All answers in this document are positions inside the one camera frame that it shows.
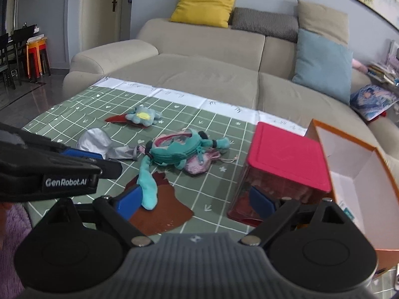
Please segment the silver white fabric bag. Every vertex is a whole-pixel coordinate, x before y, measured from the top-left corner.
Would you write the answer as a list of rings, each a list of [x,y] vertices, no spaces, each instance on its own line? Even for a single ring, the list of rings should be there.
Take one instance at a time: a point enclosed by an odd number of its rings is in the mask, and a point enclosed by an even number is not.
[[[135,161],[139,153],[137,147],[117,147],[107,133],[100,128],[86,130],[78,139],[76,148],[100,154],[103,159],[130,159]]]

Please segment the dark red cloth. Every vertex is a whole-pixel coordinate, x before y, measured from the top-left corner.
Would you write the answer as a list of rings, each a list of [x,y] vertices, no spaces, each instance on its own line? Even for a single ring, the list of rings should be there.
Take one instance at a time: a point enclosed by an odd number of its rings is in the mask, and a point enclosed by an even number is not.
[[[128,221],[145,235],[156,235],[172,231],[193,217],[193,211],[181,203],[175,196],[175,189],[169,183],[165,173],[154,173],[158,187],[158,203],[148,211],[139,207]]]

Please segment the small blue plush toy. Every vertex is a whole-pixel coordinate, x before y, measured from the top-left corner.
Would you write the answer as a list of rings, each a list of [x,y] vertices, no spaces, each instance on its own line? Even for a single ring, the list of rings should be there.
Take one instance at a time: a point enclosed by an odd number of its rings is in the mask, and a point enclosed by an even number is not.
[[[160,112],[142,105],[135,107],[131,112],[125,115],[125,119],[128,122],[144,127],[156,124],[161,118],[162,114]]]

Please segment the teal plush pouch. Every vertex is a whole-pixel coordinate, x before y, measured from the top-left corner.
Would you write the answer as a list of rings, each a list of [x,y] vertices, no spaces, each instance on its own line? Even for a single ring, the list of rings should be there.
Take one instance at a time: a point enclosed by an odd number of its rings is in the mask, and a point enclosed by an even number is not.
[[[149,141],[145,147],[139,147],[144,154],[139,167],[137,184],[143,191],[142,207],[152,210],[158,203],[158,187],[152,176],[150,166],[174,167],[184,171],[187,159],[201,154],[209,149],[219,150],[222,154],[230,149],[231,143],[227,137],[211,139],[204,131],[191,128],[181,132],[162,135]]]

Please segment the pink drawstring pouch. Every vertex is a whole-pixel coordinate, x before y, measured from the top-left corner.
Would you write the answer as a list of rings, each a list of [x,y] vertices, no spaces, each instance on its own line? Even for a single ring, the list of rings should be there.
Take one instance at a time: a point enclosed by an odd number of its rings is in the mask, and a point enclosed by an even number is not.
[[[233,163],[236,160],[238,160],[238,156],[232,159],[225,159],[222,157],[222,153],[219,150],[209,149],[204,153],[196,154],[187,159],[183,170],[189,175],[200,175],[206,173],[210,169],[210,166],[216,161]]]

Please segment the red lidded clear box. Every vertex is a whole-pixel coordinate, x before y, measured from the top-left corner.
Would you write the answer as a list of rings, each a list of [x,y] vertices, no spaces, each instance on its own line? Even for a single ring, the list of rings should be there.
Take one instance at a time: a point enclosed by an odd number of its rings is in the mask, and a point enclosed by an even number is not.
[[[305,205],[318,203],[332,191],[320,142],[258,123],[226,212],[229,219],[256,227],[262,219],[250,206],[251,187],[270,198],[290,197]]]

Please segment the orange stool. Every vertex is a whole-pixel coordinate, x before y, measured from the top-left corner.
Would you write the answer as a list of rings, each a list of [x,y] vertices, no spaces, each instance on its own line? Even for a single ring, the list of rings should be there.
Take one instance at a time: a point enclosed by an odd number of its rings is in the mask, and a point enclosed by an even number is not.
[[[28,39],[26,43],[26,64],[28,78],[34,82],[43,75],[51,75],[47,55],[47,38],[44,35]]]

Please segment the black dining chair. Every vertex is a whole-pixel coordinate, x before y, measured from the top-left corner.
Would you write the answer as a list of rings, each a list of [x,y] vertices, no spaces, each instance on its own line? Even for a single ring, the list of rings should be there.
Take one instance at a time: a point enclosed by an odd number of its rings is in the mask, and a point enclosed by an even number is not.
[[[22,76],[27,71],[26,46],[28,39],[34,36],[35,25],[23,26],[13,34],[7,32],[1,35],[1,71],[7,74],[9,86],[15,89],[14,79],[22,85]]]

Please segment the orange cardboard box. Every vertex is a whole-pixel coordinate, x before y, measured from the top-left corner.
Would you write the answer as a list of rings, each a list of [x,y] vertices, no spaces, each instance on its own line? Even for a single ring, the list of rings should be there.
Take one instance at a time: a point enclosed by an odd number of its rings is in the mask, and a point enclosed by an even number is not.
[[[320,143],[331,197],[377,252],[378,277],[398,264],[398,186],[377,147],[313,119],[305,136]]]

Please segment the white interior door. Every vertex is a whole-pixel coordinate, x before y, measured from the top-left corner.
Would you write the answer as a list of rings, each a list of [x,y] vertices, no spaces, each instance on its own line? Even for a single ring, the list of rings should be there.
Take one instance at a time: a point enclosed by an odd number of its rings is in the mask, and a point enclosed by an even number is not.
[[[81,0],[81,50],[118,41],[120,17],[120,0]]]

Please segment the beige fabric sofa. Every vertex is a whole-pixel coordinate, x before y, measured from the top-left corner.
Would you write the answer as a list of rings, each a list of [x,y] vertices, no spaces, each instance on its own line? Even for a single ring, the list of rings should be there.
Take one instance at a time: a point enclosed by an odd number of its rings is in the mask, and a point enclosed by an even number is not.
[[[136,39],[77,53],[63,81],[65,99],[104,77],[139,82],[257,109],[307,127],[315,119],[377,147],[398,175],[398,127],[367,124],[351,108],[292,82],[296,44],[234,30],[149,20]]]

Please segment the blue anime print cushion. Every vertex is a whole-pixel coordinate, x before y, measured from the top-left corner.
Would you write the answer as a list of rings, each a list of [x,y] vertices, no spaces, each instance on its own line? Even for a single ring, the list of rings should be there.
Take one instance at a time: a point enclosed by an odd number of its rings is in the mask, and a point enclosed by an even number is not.
[[[398,102],[392,92],[373,84],[360,88],[350,96],[350,106],[365,121],[370,122]]]

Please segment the yellow cushion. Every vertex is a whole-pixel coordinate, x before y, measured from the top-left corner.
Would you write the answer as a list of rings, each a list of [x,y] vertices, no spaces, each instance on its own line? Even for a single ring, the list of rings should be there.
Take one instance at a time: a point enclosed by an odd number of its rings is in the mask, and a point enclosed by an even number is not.
[[[171,22],[228,28],[235,0],[179,0]]]

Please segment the cluttered white desk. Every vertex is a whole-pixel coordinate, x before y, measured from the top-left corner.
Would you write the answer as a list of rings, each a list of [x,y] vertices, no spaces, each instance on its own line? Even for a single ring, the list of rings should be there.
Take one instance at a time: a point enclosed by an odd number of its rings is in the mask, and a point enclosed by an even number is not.
[[[398,43],[391,41],[385,62],[371,62],[367,69],[375,80],[398,87]]]

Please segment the grey knitted cushion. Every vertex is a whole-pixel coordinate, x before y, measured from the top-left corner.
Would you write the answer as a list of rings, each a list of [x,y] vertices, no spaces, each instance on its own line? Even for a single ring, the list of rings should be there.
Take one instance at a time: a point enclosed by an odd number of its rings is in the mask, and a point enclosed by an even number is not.
[[[231,28],[297,43],[299,24],[293,15],[236,7]]]

